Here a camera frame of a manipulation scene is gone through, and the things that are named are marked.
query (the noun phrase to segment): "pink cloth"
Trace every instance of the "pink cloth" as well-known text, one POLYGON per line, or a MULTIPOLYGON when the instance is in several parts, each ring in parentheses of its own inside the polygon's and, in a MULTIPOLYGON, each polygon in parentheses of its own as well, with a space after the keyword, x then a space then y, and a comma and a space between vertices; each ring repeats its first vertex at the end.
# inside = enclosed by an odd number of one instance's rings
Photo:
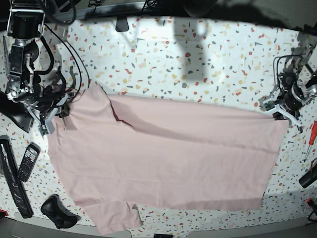
POLYGON ((49 155, 68 195, 102 234, 142 225, 134 204, 260 206, 287 121, 234 108, 87 89, 55 119, 49 155))

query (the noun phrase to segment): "red screwdriver handle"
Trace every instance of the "red screwdriver handle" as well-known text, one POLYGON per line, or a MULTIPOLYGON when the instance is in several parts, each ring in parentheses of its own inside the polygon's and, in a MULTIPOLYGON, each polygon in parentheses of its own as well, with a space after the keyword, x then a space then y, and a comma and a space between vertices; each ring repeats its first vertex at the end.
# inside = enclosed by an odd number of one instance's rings
POLYGON ((314 122, 314 125, 313 125, 313 128, 312 128, 311 138, 309 139, 309 144, 310 145, 314 144, 316 136, 317 136, 317 121, 314 122))

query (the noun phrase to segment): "shirt sleeve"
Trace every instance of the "shirt sleeve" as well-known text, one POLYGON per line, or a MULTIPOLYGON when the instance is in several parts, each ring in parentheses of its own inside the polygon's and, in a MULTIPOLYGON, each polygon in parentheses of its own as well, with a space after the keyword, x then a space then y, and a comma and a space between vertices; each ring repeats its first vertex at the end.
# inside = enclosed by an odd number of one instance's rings
POLYGON ((134 204, 121 201, 101 202, 83 207, 102 235, 142 226, 134 204))

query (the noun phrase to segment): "black game controller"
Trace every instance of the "black game controller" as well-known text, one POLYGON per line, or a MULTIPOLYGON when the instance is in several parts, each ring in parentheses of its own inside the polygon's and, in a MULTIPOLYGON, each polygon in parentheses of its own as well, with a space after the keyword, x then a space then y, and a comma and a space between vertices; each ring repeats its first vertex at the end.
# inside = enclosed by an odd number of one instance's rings
POLYGON ((63 207, 57 194, 52 195, 44 202, 41 212, 54 222, 57 229, 71 228, 78 221, 78 216, 75 216, 63 207))

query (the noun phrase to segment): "speckled white surface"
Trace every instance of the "speckled white surface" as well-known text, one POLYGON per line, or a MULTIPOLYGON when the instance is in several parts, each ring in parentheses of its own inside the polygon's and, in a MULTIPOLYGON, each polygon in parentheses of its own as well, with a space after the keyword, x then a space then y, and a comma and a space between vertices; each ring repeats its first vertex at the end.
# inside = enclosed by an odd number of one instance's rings
MULTIPOLYGON (((99 19, 98 23, 76 21, 66 34, 63 28, 52 27, 78 51, 89 71, 91 83, 101 84, 108 93, 216 103, 259 112, 258 99, 273 89, 274 57, 288 55, 299 45, 298 32, 250 23, 172 17, 131 17, 128 23, 128 32, 121 33, 115 31, 113 18, 99 19)), ((55 59, 62 62, 62 72, 68 83, 73 80, 69 72, 73 67, 79 85, 78 70, 67 49, 48 30, 44 36, 55 59)), ((48 56, 41 49, 36 67, 46 68, 47 63, 48 56)), ((3 90, 6 81, 3 57, 0 64, 3 90)), ((80 67, 82 86, 87 88, 88 78, 82 65, 80 67)), ((309 160, 303 163, 309 128, 317 114, 315 102, 304 107, 301 114, 304 132, 300 134, 296 127, 292 127, 285 133, 260 209, 179 211, 138 205, 144 225, 130 230, 131 234, 141 237, 154 233, 186 236, 191 231, 261 225, 308 215, 305 200, 316 195, 316 185, 302 189, 298 179, 316 156, 317 146, 314 145, 309 160)), ((42 149, 33 173, 25 183, 34 216, 44 217, 40 212, 42 203, 57 193, 70 211, 82 217, 79 224, 93 226, 85 212, 65 193, 47 155, 47 140, 39 135, 36 125, 26 134, 1 115, 0 132, 10 136, 17 165, 29 142, 34 141, 42 149)), ((17 209, 2 177, 0 184, 0 209, 7 210, 13 217, 17 209)))

